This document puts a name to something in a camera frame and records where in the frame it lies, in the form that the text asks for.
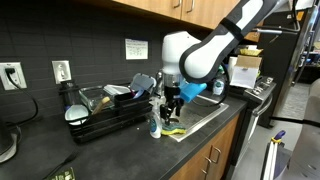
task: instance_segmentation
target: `sponge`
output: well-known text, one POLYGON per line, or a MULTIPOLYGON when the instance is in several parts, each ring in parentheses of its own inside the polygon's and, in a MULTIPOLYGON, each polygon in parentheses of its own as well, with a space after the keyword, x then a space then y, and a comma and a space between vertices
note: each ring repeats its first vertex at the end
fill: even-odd
POLYGON ((183 127, 180 123, 173 122, 170 125, 163 124, 161 134, 163 135, 172 135, 172 134, 185 134, 186 128, 183 127))

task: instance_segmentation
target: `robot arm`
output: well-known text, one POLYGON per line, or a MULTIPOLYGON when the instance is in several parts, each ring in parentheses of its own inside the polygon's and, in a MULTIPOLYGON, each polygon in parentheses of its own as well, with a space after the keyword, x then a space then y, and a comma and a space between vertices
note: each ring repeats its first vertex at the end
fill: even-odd
POLYGON ((184 78, 196 84, 212 80, 223 59, 244 36, 287 1, 241 0, 203 41, 185 31, 165 36, 162 59, 167 102, 160 110, 167 124, 170 123, 169 117, 173 109, 183 105, 179 87, 184 78))

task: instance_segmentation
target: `white paper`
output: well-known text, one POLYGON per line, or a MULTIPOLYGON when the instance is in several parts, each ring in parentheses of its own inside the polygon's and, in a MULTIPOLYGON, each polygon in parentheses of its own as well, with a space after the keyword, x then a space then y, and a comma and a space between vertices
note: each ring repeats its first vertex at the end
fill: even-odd
POLYGON ((246 68, 235 66, 230 85, 244 88, 254 88, 256 83, 258 68, 246 68))
POLYGON ((126 39, 126 59, 148 59, 148 41, 126 39))

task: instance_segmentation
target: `wall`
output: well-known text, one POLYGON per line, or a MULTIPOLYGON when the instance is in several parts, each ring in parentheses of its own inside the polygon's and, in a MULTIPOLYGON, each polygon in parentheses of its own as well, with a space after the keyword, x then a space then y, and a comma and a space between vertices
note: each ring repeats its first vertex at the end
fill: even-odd
MULTIPOLYGON (((0 62, 22 63, 27 90, 47 117, 63 113, 52 60, 69 60, 80 87, 127 83, 138 72, 154 75, 161 68, 164 35, 182 29, 68 1, 10 0, 0 6, 0 62), (125 38, 147 40, 148 60, 126 61, 125 38)), ((28 97, 0 85, 2 119, 16 122, 33 112, 28 97)))

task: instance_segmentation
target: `cardboard box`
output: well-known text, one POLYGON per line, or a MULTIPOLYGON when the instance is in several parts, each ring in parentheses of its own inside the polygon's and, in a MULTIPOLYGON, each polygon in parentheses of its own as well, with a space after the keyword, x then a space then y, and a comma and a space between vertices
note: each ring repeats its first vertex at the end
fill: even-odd
POLYGON ((239 55, 230 85, 253 89, 261 60, 261 57, 239 55))

